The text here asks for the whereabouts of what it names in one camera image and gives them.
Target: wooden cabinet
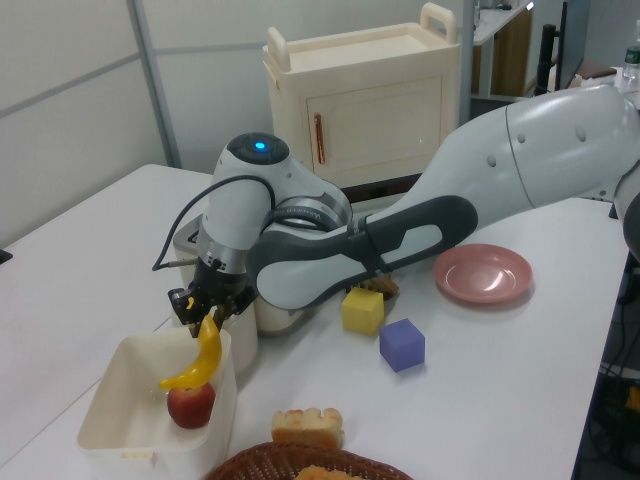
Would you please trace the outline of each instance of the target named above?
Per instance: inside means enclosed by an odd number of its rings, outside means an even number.
[[[532,12],[523,10],[496,33],[493,47],[491,93],[520,97],[527,93],[535,78],[526,78],[531,38]],[[481,47],[473,49],[471,91],[478,93]]]
[[[274,134],[341,188],[422,173],[457,127],[459,45],[442,7],[425,5],[420,24],[296,42],[270,29],[263,58]]]

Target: apple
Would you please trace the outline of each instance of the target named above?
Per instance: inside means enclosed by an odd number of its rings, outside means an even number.
[[[172,388],[167,395],[167,408],[179,427],[200,428],[209,422],[215,399],[209,383],[196,388]]]

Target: beige cabinet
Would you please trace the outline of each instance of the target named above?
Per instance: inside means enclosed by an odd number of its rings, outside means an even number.
[[[275,135],[341,188],[422,173],[457,127],[456,39],[453,14],[433,4],[420,25],[297,42],[269,29],[264,65]]]

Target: pink plate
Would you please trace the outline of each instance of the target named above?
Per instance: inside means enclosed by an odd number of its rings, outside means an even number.
[[[498,303],[517,297],[531,285],[531,265],[517,253],[475,243],[444,252],[433,267],[438,286],[460,300]]]

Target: purple block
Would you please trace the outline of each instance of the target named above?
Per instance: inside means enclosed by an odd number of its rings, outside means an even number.
[[[408,318],[380,329],[380,354],[399,372],[424,363],[424,335]]]

